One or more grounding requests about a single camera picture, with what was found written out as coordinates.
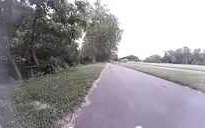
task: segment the asphalt path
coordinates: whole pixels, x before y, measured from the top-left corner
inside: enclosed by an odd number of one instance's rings
[[[75,128],[205,128],[205,94],[108,64]]]

